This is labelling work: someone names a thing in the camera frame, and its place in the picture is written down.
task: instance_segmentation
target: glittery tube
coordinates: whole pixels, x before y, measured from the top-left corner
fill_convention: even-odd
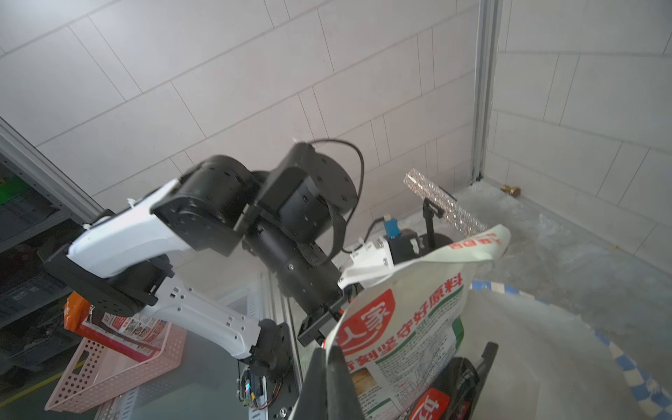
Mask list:
[[[446,211],[444,218],[465,237],[470,237],[488,229],[487,225],[460,207],[457,201],[418,170],[411,169],[406,174],[404,183],[423,200],[429,198],[434,204],[444,209]]]

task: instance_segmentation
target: wall tile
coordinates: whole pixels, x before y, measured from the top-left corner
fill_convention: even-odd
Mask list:
[[[647,151],[648,149],[634,144],[621,144],[597,196],[612,204],[618,204],[642,164]]]
[[[367,172],[364,176],[362,199],[357,206],[357,212],[364,212],[395,195],[408,189],[404,185],[404,176],[412,168],[427,173],[425,147],[420,146],[401,155],[377,168]]]
[[[308,124],[310,124],[310,131],[312,132],[313,138],[329,137],[312,87],[299,92],[298,97],[301,100],[301,106],[303,106],[303,110],[306,113],[306,118],[308,118]]]
[[[672,226],[672,155],[649,150],[621,207]]]
[[[485,177],[499,183],[506,183],[508,174],[509,159],[504,159],[495,153],[485,154]]]
[[[635,254],[647,263],[672,274],[672,228],[658,223]]]
[[[439,172],[471,160],[473,138],[473,124],[464,125],[439,137],[436,140]]]
[[[173,83],[210,136],[324,79],[331,71],[320,20],[313,12]]]
[[[581,56],[561,124],[672,152],[670,75],[665,57]]]
[[[287,12],[284,0],[264,0],[266,2],[266,9],[271,16],[273,26],[278,26],[290,19]]]
[[[457,127],[474,113],[474,76],[445,84],[385,114],[390,156],[394,159]]]
[[[127,198],[137,200],[149,192],[161,187],[171,179],[181,175],[171,159],[165,159],[120,183],[109,187],[93,196],[93,199],[102,206],[115,213],[128,207]]]
[[[561,217],[629,253],[639,248],[655,224],[514,162],[509,166],[507,180],[509,185],[520,186],[523,197],[553,209]]]
[[[557,54],[497,56],[493,109],[541,120],[553,81]]]
[[[425,155],[427,157],[427,173],[425,175],[433,177],[439,173],[436,140],[425,143]]]
[[[409,38],[313,89],[329,135],[351,130],[420,95],[417,41]]]
[[[212,155],[228,155],[251,171],[267,171],[280,163],[294,144],[293,138],[312,139],[297,95],[188,148],[186,152],[193,162]]]
[[[38,147],[88,194],[96,194],[201,140],[170,83]]]
[[[473,5],[478,5],[478,0],[457,0],[458,2],[458,13],[461,11],[473,6]]]
[[[376,149],[378,149],[378,161],[385,163],[390,161],[390,147],[387,144],[387,128],[385,128],[385,119],[380,116],[371,121],[371,127],[374,129],[374,140]]]
[[[187,173],[194,166],[194,162],[187,156],[187,153],[181,151],[170,158],[181,173]]]
[[[422,93],[427,93],[434,89],[434,47],[431,31],[432,29],[429,28],[417,35],[420,88]]]
[[[516,0],[507,49],[662,54],[671,17],[667,0]]]
[[[0,6],[0,48],[10,51],[53,31],[110,0],[4,1]]]
[[[371,123],[366,122],[361,126],[339,136],[343,140],[350,141],[360,148],[364,156],[364,170],[366,172],[379,166],[374,132]],[[357,153],[344,144],[327,143],[317,149],[318,152],[330,156],[336,160],[350,175],[351,178],[359,178],[362,171],[360,158]]]
[[[327,0],[285,0],[285,4],[287,5],[287,10],[290,12],[290,17],[294,19],[301,13],[317,7],[326,1]]]
[[[474,70],[478,7],[451,17],[433,28],[434,81],[437,86]]]
[[[70,28],[0,60],[0,116],[32,144],[123,101]]]
[[[509,19],[511,17],[511,2],[512,0],[502,1],[502,16],[499,26],[499,42],[497,43],[498,51],[506,51],[506,41],[509,35]]]
[[[124,0],[91,20],[143,91],[272,28],[263,0]]]
[[[461,163],[455,167],[455,191],[468,187],[471,184],[471,160]]]
[[[371,207],[371,216],[375,219],[389,214],[394,218],[403,219],[421,207],[422,199],[406,188],[394,197]]]
[[[499,113],[495,153],[597,195],[619,142]]]
[[[452,193],[455,191],[455,168],[450,168],[438,175],[434,175],[430,180],[444,190]]]
[[[553,84],[550,87],[546,112],[544,113],[545,121],[560,124],[562,111],[564,111],[564,105],[567,102],[569,87],[572,85],[574,70],[577,68],[578,61],[579,56],[576,54],[560,54],[558,56],[555,74],[553,74]]]
[[[98,32],[98,29],[95,28],[93,22],[88,17],[70,25],[70,29],[72,29],[89,54],[91,54],[101,70],[110,78],[114,87],[117,88],[125,100],[128,101],[142,93],[138,85],[133,81],[133,78],[128,74],[128,71],[124,68],[124,65],[114,55],[105,38]]]
[[[455,3],[340,0],[327,3],[319,12],[338,71],[454,15]]]
[[[486,150],[491,152],[495,150],[495,133],[497,132],[497,111],[490,111],[490,124],[488,126],[488,143]]]

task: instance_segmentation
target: metal shelf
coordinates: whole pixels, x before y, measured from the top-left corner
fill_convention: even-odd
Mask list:
[[[11,324],[12,322],[16,321],[19,318],[23,318],[24,316],[30,314],[31,312],[38,310],[39,308],[42,308],[43,306],[50,304],[51,302],[54,302],[55,300],[58,300],[62,298],[63,296],[66,296],[67,294],[70,294],[73,290],[70,289],[69,287],[63,288],[61,291],[59,291],[56,294],[53,294],[49,296],[47,299],[44,299],[41,302],[36,303],[35,305],[26,308],[22,310],[21,312],[17,312],[15,314],[12,314],[9,318],[3,319],[0,321],[0,328],[6,327],[7,325]]]
[[[56,226],[57,224],[64,222],[72,217],[72,214],[65,212],[63,210],[58,210],[55,213],[52,213],[42,222],[35,224],[34,226],[17,233],[16,235],[5,239],[0,242],[0,253],[5,252],[9,248],[12,248],[28,239],[34,237],[37,234],[44,232],[45,230]]]

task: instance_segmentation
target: gray floor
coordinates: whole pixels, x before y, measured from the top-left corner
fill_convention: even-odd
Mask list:
[[[457,199],[481,221],[511,231],[506,254],[494,267],[484,267],[481,279],[580,315],[672,389],[670,275],[483,181]]]

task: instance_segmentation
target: wire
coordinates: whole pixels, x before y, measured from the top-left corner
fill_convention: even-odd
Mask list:
[[[280,395],[280,389],[282,389],[282,380],[278,380],[276,382],[276,386],[273,389],[273,394],[271,394],[271,396],[269,396],[268,400],[266,400],[265,403],[263,403],[259,407],[253,407],[252,409],[253,410],[263,410],[266,407],[272,405],[276,401],[276,399],[278,398],[278,395]]]
[[[352,216],[355,214],[355,210],[357,210],[357,205],[360,203],[360,198],[362,198],[362,187],[364,186],[364,156],[360,148],[354,145],[354,143],[350,143],[349,141],[346,140],[341,140],[340,138],[318,138],[316,140],[308,142],[308,144],[317,144],[317,143],[341,143],[355,149],[355,152],[357,152],[357,154],[360,157],[360,187],[357,190],[357,202],[355,203],[354,206],[352,206],[352,211],[350,212],[350,215],[347,217],[347,220],[345,221],[345,227],[347,228],[347,225],[350,223],[350,219],[352,219]],[[351,253],[351,251],[346,251],[345,249],[343,249],[343,247],[341,248],[341,251]]]
[[[384,221],[385,221],[385,217],[379,217],[376,220],[374,220],[373,222],[371,222],[371,224],[369,225],[369,229],[366,230],[366,236],[364,237],[364,243],[366,243],[366,241],[369,239],[369,235],[371,235],[371,231],[374,230],[374,226],[376,226],[378,223],[384,222]],[[360,245],[358,247],[356,247],[355,249],[353,249],[352,251],[345,251],[345,252],[347,252],[349,254],[352,254],[353,252],[357,251],[359,248],[361,248],[363,246],[364,246],[364,244],[360,243]]]

